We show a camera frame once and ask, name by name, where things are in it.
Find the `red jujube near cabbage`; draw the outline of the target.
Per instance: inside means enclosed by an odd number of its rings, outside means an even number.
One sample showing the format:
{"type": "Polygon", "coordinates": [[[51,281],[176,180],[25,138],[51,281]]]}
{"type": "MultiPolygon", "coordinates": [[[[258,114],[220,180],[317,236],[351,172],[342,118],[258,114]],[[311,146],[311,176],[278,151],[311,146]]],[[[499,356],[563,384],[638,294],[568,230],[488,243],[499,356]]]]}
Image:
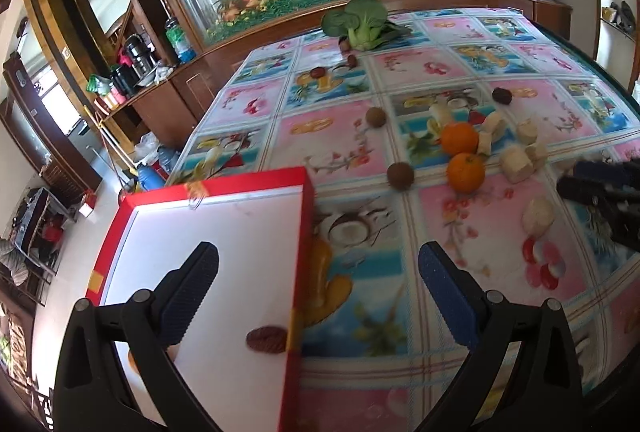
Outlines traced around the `red jujube near cabbage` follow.
{"type": "Polygon", "coordinates": [[[349,66],[349,68],[356,68],[356,66],[358,66],[358,60],[353,54],[347,57],[347,66],[349,66]]]}

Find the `dark side table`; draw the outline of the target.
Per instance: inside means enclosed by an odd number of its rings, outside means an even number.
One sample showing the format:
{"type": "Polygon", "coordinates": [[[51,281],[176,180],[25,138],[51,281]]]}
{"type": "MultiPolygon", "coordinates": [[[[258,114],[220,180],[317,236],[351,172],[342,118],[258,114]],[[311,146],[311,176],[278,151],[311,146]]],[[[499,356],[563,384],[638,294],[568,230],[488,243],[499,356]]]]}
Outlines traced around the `dark side table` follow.
{"type": "Polygon", "coordinates": [[[74,220],[74,211],[62,204],[48,188],[32,188],[18,204],[12,219],[10,241],[28,262],[55,276],[64,225],[74,220]]]}

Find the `dark red jujube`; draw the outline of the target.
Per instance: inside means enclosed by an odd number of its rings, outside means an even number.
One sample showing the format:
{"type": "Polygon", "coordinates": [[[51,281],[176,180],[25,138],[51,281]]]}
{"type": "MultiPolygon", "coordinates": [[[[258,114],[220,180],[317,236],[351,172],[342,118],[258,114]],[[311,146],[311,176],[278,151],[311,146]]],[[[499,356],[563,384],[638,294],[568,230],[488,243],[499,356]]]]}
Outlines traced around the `dark red jujube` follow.
{"type": "Polygon", "coordinates": [[[503,87],[494,88],[491,92],[491,97],[496,103],[504,104],[505,106],[509,106],[513,99],[510,89],[503,87]]]}
{"type": "Polygon", "coordinates": [[[257,353],[278,355],[288,346],[288,330],[280,326],[262,326],[246,335],[246,346],[257,353]]]}

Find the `fruit pattern tablecloth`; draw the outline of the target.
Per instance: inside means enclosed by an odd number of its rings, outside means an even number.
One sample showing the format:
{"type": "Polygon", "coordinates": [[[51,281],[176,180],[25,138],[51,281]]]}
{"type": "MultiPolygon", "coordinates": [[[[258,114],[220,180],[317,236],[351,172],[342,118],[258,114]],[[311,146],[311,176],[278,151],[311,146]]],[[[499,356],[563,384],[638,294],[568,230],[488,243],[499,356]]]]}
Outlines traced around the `fruit pattern tablecloth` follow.
{"type": "Polygon", "coordinates": [[[506,9],[402,14],[412,33],[356,56],[314,31],[252,51],[198,123],[170,179],[302,166],[316,191],[314,309],[303,334],[299,424],[305,431],[410,431],[462,365],[416,265],[438,242],[486,290],[515,303],[564,306],[582,386],[603,386],[639,344],[639,256],[614,243],[591,207],[561,199],[556,181],[579,160],[639,153],[639,109],[590,60],[506,9]],[[315,80],[309,72],[326,68],[315,80]],[[491,92],[510,89],[509,106],[491,92]],[[387,114],[374,129],[371,106],[387,114]],[[484,160],[485,181],[452,190],[440,132],[491,112],[506,132],[484,160]],[[518,122],[532,119],[535,144],[518,122]],[[534,173],[512,184],[501,152],[522,147],[534,173]],[[397,191],[387,167],[407,162],[397,191]],[[544,196],[555,221],[527,236],[522,213],[544,196]]]}

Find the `green water bottle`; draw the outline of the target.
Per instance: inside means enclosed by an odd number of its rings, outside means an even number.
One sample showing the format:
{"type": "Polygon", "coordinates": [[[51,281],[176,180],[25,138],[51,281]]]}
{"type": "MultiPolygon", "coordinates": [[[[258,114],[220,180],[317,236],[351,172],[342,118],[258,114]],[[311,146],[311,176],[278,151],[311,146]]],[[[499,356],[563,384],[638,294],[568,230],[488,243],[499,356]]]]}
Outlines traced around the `green water bottle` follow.
{"type": "Polygon", "coordinates": [[[196,52],[176,17],[170,17],[165,22],[165,34],[181,63],[188,63],[196,57],[196,52]]]}

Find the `red jujube far left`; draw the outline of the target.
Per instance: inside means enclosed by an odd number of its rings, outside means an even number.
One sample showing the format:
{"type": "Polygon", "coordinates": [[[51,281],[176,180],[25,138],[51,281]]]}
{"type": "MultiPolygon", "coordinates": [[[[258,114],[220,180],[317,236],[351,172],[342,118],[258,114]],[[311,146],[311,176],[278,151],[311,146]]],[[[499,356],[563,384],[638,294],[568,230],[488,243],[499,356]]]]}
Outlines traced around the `red jujube far left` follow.
{"type": "Polygon", "coordinates": [[[319,78],[326,76],[326,68],[323,68],[323,66],[316,66],[314,69],[310,70],[309,75],[311,78],[319,80],[319,78]]]}

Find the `black thermos jug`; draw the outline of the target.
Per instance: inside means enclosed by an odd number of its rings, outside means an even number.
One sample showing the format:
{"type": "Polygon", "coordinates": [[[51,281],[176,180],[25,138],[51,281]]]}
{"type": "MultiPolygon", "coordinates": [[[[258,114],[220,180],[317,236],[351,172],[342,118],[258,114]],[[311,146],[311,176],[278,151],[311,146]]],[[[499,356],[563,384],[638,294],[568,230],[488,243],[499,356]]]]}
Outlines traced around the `black thermos jug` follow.
{"type": "Polygon", "coordinates": [[[131,59],[134,71],[140,78],[145,77],[155,69],[151,51],[138,34],[131,34],[124,43],[124,51],[131,59]]]}

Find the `brown longan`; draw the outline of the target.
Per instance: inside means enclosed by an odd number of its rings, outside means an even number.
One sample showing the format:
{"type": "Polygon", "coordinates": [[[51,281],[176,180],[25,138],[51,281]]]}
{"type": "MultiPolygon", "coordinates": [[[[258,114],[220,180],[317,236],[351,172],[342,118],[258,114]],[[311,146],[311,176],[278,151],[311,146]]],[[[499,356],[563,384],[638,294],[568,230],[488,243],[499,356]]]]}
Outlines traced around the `brown longan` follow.
{"type": "Polygon", "coordinates": [[[406,191],[414,183],[414,170],[407,162],[396,162],[387,167],[387,182],[397,191],[406,191]]]}
{"type": "Polygon", "coordinates": [[[366,112],[366,121],[374,129],[380,129],[386,124],[387,114],[379,106],[371,106],[366,112]]]}

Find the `orange tangerine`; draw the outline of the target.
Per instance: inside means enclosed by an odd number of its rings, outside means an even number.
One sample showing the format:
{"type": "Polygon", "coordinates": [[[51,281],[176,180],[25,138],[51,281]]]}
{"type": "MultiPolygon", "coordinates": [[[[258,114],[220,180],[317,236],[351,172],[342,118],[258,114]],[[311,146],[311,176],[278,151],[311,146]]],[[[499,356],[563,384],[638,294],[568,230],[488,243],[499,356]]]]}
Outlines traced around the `orange tangerine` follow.
{"type": "Polygon", "coordinates": [[[452,190],[462,195],[470,195],[485,181],[485,164],[479,155],[458,153],[447,165],[447,181],[452,190]]]}
{"type": "Polygon", "coordinates": [[[475,153],[480,142],[480,135],[468,122],[447,124],[440,132],[442,152],[450,157],[459,153],[475,153]]]}

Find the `blue thermos flask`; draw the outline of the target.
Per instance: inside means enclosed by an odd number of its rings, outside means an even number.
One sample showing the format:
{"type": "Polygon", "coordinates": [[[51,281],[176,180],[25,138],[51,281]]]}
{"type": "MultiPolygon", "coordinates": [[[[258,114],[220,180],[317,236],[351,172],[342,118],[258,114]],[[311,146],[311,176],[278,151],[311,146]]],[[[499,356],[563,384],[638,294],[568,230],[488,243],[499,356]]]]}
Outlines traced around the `blue thermos flask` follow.
{"type": "Polygon", "coordinates": [[[137,174],[138,184],[142,191],[156,190],[165,186],[165,179],[149,165],[140,164],[137,167],[137,174]]]}

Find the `red white shallow box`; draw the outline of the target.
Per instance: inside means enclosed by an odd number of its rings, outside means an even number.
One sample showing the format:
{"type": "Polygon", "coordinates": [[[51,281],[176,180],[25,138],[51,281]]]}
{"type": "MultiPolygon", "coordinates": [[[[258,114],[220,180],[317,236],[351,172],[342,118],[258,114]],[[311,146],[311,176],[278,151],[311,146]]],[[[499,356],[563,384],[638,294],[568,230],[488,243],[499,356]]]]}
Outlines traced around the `red white shallow box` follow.
{"type": "Polygon", "coordinates": [[[303,308],[310,273],[314,189],[289,167],[205,181],[201,201],[186,186],[122,201],[94,264],[88,298],[101,305],[155,288],[201,242],[213,244],[213,285],[170,358],[225,431],[296,427],[303,308]],[[245,343],[250,330],[288,330],[282,354],[245,343]]]}

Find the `green bok choy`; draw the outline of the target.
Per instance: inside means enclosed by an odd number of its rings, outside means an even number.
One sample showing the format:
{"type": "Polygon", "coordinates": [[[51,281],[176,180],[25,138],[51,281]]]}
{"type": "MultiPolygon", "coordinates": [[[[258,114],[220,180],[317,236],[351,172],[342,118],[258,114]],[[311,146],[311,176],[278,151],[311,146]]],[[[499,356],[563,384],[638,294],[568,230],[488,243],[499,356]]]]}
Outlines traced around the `green bok choy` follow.
{"type": "Polygon", "coordinates": [[[326,12],[320,22],[326,36],[346,37],[352,49],[373,50],[412,33],[394,23],[379,0],[350,0],[342,9],[326,12]]]}

